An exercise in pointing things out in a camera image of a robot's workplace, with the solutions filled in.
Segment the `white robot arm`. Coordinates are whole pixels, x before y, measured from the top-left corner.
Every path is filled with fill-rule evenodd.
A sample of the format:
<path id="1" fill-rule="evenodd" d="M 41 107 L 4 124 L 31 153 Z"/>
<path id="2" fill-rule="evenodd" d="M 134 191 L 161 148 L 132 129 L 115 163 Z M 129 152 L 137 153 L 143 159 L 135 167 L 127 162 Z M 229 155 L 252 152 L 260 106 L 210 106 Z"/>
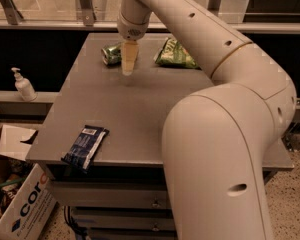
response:
<path id="1" fill-rule="evenodd" d="M 138 40 L 156 15 L 213 85 L 180 100 L 162 132 L 179 240 L 273 240 L 264 154 L 290 125 L 290 76 L 249 38 L 193 0 L 122 0 L 118 30 Z"/>

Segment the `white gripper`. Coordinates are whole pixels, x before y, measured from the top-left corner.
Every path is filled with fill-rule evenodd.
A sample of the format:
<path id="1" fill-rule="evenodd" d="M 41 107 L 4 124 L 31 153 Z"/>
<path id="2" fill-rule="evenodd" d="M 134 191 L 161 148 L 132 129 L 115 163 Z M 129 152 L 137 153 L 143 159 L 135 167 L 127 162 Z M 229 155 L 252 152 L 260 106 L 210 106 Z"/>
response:
<path id="1" fill-rule="evenodd" d="M 150 12 L 142 14 L 120 12 L 118 15 L 117 29 L 119 34 L 126 39 L 121 44 L 121 67 L 125 76 L 133 73 L 139 52 L 139 45 L 136 41 L 145 35 L 149 26 L 150 15 Z"/>

